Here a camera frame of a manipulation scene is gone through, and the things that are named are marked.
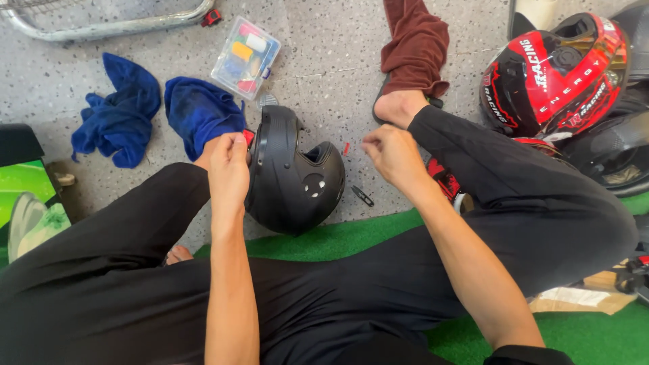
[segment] black sleeve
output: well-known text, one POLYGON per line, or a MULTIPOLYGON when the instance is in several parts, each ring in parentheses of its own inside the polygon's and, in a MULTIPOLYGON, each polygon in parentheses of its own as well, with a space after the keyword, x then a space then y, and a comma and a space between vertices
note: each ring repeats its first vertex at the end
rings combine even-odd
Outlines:
POLYGON ((484 365, 574 365, 568 355, 543 347, 507 345, 485 360, 484 365))

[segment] forearm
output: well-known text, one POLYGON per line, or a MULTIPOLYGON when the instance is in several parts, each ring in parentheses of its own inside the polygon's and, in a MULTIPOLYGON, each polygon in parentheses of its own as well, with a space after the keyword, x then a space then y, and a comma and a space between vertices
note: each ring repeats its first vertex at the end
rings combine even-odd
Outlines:
POLYGON ((212 222, 205 363, 259 364, 259 321, 243 240, 243 216, 232 223, 220 219, 212 222))
POLYGON ((458 299, 493 349, 544 346, 530 308, 507 269, 455 212, 431 179, 415 182, 408 198, 419 210, 458 299))

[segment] terrazzo floor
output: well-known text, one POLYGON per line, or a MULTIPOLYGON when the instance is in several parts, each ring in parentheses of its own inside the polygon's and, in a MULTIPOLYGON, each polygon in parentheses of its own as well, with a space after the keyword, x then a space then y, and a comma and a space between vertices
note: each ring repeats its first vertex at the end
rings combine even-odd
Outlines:
MULTIPOLYGON (((508 0, 424 0, 432 14, 449 24, 450 47, 442 76, 451 87, 445 110, 479 122, 477 86, 496 49, 506 43, 508 0)), ((582 11, 610 16, 632 0, 560 0, 555 23, 582 11)), ((201 0, 82 0, 76 5, 31 16, 53 30, 172 14, 195 8, 201 0)), ((47 43, 33 40, 0 19, 0 123, 27 123, 56 171, 77 176, 63 194, 73 221, 102 209, 163 166, 188 161, 182 141, 169 127, 164 106, 153 119, 147 154, 133 170, 116 168, 98 153, 70 159, 71 133, 88 92, 113 92, 101 62, 109 52, 139 63, 163 85, 176 76, 210 80, 210 72, 236 16, 243 16, 282 42, 280 56, 264 87, 281 105, 292 108, 307 127, 301 145, 310 149, 330 140, 345 158, 347 189, 324 224, 362 220, 402 212, 410 203, 388 185, 360 149, 362 137, 377 127, 371 116, 384 76, 381 47, 390 39, 381 0, 217 0, 224 18, 211 28, 200 25, 118 36, 104 40, 47 43), (375 202, 370 208, 351 191, 359 186, 375 202)), ((246 117, 256 130, 260 112, 248 103, 246 117)), ((205 206, 180 243, 197 249, 209 240, 210 209, 205 206)), ((246 238, 270 233, 246 218, 246 238)))

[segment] blue towel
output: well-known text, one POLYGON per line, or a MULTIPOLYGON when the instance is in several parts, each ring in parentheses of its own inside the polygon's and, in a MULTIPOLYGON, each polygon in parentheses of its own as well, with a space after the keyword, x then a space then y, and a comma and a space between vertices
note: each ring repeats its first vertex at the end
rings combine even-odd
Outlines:
POLYGON ((239 108, 232 94, 189 77, 176 77, 167 81, 166 86, 167 119, 184 141, 191 161, 202 154, 207 141, 223 133, 243 132, 243 105, 239 108))
POLYGON ((104 53, 104 68, 116 92, 103 98, 86 95, 90 108, 81 110, 83 124, 72 134, 72 159, 95 148, 119 168, 134 168, 144 158, 151 139, 151 118, 160 108, 158 81, 147 70, 124 58, 104 53))

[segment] person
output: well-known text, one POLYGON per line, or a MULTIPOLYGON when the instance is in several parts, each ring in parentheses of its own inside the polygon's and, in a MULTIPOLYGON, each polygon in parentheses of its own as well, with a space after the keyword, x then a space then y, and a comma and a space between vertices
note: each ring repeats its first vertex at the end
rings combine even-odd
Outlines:
POLYGON ((224 134, 9 265, 0 364, 447 364, 421 331, 467 312, 494 350, 486 364, 570 364, 544 348, 525 297, 627 257, 638 241, 627 210, 421 91, 374 111, 393 125, 362 146, 425 225, 339 260, 248 258, 246 143, 224 134), (417 143, 475 210, 454 212, 417 143), (210 258, 174 248, 160 267, 210 197, 210 258))

